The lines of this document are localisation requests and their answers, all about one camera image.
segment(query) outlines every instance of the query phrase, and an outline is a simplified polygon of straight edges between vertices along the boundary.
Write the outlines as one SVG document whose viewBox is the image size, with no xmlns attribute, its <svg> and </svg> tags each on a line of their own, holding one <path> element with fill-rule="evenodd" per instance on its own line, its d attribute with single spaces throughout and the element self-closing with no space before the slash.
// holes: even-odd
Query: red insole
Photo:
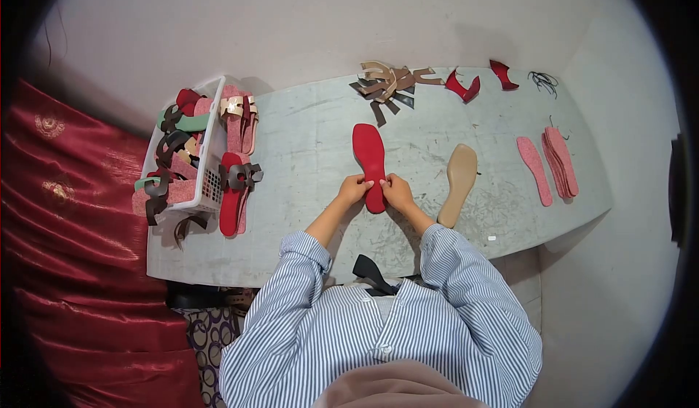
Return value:
<svg viewBox="0 0 699 408">
<path fill-rule="evenodd" d="M 372 214 L 380 214 L 386 210 L 386 205 L 379 180 L 386 179 L 386 172 L 384 143 L 376 127 L 371 124 L 355 124 L 352 131 L 352 149 L 364 169 L 364 181 L 374 181 L 374 186 L 366 193 L 366 209 Z"/>
<path fill-rule="evenodd" d="M 230 169 L 231 166 L 241 166 L 242 159 L 237 154 L 227 151 L 223 154 L 221 164 Z M 245 190 L 232 188 L 224 191 L 223 200 L 221 201 L 221 213 L 219 214 L 219 229 L 226 237 L 238 233 L 238 212 L 244 192 Z"/>
</svg>

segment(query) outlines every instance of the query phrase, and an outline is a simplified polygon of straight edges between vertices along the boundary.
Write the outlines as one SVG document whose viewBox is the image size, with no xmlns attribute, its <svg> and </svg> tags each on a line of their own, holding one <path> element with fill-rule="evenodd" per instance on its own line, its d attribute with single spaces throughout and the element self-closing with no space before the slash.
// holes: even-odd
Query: striped shirt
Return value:
<svg viewBox="0 0 699 408">
<path fill-rule="evenodd" d="M 500 273 L 459 233 L 427 229 L 420 268 L 430 288 L 403 280 L 385 322 L 361 288 L 322 291 L 331 264 L 309 234 L 284 238 L 243 334 L 223 350 L 229 407 L 309 407 L 342 373 L 397 359 L 431 366 L 492 408 L 518 407 L 529 394 L 541 337 Z"/>
</svg>

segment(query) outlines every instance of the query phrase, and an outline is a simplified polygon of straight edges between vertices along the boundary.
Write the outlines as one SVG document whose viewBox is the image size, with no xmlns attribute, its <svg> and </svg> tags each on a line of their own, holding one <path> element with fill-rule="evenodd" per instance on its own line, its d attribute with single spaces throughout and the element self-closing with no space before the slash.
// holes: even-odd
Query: stack of pink insoles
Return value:
<svg viewBox="0 0 699 408">
<path fill-rule="evenodd" d="M 557 128 L 547 127 L 541 134 L 544 155 L 554 175 L 556 191 L 562 198 L 575 197 L 579 189 L 565 140 Z"/>
<path fill-rule="evenodd" d="M 561 133 L 556 128 L 547 127 L 544 133 L 541 134 L 541 143 L 546 161 L 549 163 L 551 173 L 554 176 L 558 195 L 561 198 L 575 197 L 579 189 L 572 169 L 568 147 L 565 145 L 565 140 Z M 549 190 L 549 183 L 546 180 L 544 165 L 539 156 L 539 151 L 527 137 L 517 138 L 517 149 L 520 151 L 522 160 L 534 175 L 541 203 L 544 206 L 550 206 L 554 201 Z"/>
</svg>

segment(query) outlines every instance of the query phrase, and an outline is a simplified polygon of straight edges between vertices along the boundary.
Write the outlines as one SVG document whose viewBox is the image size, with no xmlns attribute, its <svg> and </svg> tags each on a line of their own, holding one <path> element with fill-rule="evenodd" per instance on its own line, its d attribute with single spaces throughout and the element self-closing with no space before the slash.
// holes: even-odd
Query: black cord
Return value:
<svg viewBox="0 0 699 408">
<path fill-rule="evenodd" d="M 556 92 L 558 81 L 556 80 L 556 78 L 554 78 L 553 76 L 549 76 L 545 72 L 535 71 L 530 71 L 526 78 L 529 79 L 529 76 L 531 76 L 531 80 L 534 81 L 536 89 L 541 91 L 541 87 L 544 87 L 549 92 L 549 94 L 554 94 L 554 100 L 558 98 L 558 93 Z"/>
<path fill-rule="evenodd" d="M 44 33 L 46 34 L 46 43 L 48 44 L 48 66 L 51 66 L 51 41 L 48 41 L 48 29 L 46 28 L 46 22 L 44 22 Z"/>
</svg>

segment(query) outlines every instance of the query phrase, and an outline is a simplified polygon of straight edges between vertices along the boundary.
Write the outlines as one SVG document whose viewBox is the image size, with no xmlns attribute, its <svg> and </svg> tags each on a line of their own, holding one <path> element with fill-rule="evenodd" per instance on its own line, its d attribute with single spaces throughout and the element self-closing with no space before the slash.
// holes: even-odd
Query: gray table surface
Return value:
<svg viewBox="0 0 699 408">
<path fill-rule="evenodd" d="M 450 69 L 436 68 L 446 80 Z M 444 87 L 415 86 L 415 109 L 399 103 L 379 129 L 386 151 L 386 173 L 406 179 L 415 201 L 436 218 L 447 197 L 445 175 L 454 147 L 463 142 L 478 155 L 475 185 L 455 230 L 487 258 L 497 258 L 556 238 L 612 207 L 612 194 L 595 140 L 565 85 L 558 98 L 537 90 L 527 72 L 510 71 L 520 84 L 502 91 L 489 68 L 459 68 L 468 86 L 480 76 L 480 93 L 464 105 Z M 347 175 L 361 173 L 352 153 L 352 128 L 375 124 L 368 102 L 347 84 L 355 76 L 313 82 L 258 96 L 260 121 L 252 162 L 264 180 L 248 199 L 248 229 L 225 238 L 214 217 L 206 231 L 191 227 L 180 251 L 172 238 L 176 218 L 150 228 L 147 273 L 166 280 L 219 286 L 258 287 L 278 262 L 287 233 L 305 229 L 337 194 Z M 559 198 L 541 150 L 549 116 L 566 142 L 580 194 Z M 534 178 L 520 158 L 516 139 L 529 137 L 544 163 L 554 203 L 544 207 Z M 343 219 L 329 250 L 334 264 L 328 283 L 354 279 L 359 254 L 373 259 L 386 276 L 419 271 L 419 242 L 407 222 L 389 208 L 370 214 L 360 203 Z"/>
</svg>

